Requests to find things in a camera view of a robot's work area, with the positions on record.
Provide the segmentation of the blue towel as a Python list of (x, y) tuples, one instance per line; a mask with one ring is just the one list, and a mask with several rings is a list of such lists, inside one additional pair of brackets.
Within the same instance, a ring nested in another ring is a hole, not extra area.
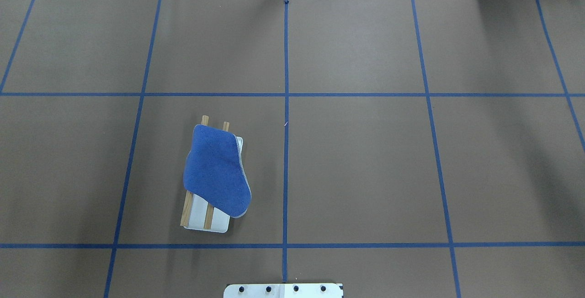
[(232, 218), (245, 215), (251, 203), (240, 147), (233, 133), (198, 124), (182, 176), (186, 191)]

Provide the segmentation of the white wooden towel rack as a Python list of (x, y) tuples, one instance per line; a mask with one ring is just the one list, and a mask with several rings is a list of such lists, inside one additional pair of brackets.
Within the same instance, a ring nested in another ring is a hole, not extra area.
[(186, 191), (180, 225), (184, 229), (224, 234), (229, 229), (231, 217), (217, 210), (200, 196)]

